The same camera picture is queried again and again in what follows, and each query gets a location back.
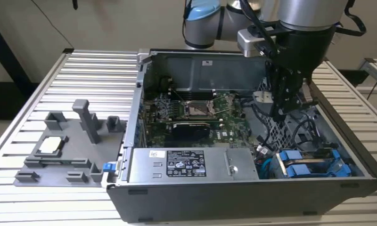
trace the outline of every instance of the white sticker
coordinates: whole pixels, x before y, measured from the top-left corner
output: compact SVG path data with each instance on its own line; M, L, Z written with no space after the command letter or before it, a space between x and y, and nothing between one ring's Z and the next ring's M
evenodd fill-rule
M149 158L164 158L165 157L165 151L149 151Z
M203 60L203 66L212 66L212 60Z
M267 154L267 152L268 152L268 149L264 148L264 149L261 150L261 154Z

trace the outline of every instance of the power supply label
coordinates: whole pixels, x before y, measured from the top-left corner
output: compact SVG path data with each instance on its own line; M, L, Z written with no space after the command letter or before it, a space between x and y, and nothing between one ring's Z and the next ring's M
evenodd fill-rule
M168 151L168 177L207 177L204 151Z

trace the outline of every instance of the table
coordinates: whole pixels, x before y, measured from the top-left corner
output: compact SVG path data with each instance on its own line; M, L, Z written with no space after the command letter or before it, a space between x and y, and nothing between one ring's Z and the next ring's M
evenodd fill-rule
M69 119L76 98L88 99L100 119L128 120L136 80L136 52L75 50L64 53L0 138L0 225L128 225L103 188L15 187L15 174L45 129L49 111ZM331 62L313 81L377 160L377 111ZM171 222L169 225L377 226L377 192L353 198L324 216Z

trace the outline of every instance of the motherboard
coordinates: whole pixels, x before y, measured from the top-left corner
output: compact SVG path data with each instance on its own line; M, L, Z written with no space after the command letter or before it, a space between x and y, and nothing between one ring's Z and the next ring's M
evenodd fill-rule
M255 147L237 94L215 91L204 95L209 100L175 96L144 101L147 147Z

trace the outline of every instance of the label sticker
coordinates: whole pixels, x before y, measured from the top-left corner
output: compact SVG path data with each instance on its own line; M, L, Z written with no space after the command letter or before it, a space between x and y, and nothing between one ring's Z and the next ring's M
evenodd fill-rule
M261 154L267 154L267 152L268 152L268 149L264 148L264 149L261 150Z
M212 66L212 60L203 60L203 66Z
M165 157L165 151L149 151L149 158L164 158Z
M168 177L205 177L204 151L168 151Z

